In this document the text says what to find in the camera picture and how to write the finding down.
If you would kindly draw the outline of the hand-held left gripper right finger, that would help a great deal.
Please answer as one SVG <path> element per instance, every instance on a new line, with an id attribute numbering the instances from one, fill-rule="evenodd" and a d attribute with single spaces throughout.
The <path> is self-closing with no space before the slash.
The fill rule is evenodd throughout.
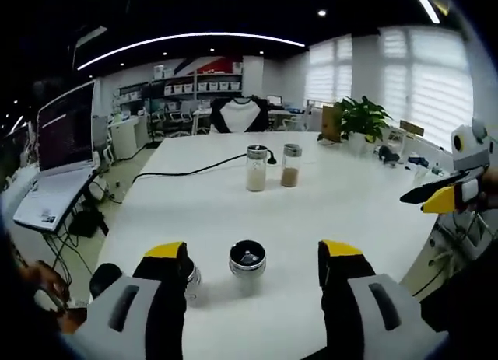
<path id="1" fill-rule="evenodd" d="M 328 358 L 432 359 L 445 345 L 447 332 L 431 328 L 419 301 L 361 250 L 323 239 L 317 258 Z"/>

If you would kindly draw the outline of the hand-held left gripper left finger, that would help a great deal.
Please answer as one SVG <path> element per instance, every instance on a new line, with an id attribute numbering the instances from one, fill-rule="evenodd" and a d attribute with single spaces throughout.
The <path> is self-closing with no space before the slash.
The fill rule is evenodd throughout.
<path id="1" fill-rule="evenodd" d="M 182 241 L 152 248 L 130 275 L 101 264 L 89 283 L 86 321 L 73 335 L 84 358 L 181 359 L 189 274 Z"/>

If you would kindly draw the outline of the person's right hand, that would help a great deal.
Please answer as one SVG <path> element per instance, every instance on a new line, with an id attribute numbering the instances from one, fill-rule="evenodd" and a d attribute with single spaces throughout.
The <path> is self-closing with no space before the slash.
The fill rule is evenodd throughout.
<path id="1" fill-rule="evenodd" d="M 479 206 L 485 209 L 497 209 L 498 172 L 496 167 L 488 168 L 481 177 L 481 194 Z"/>

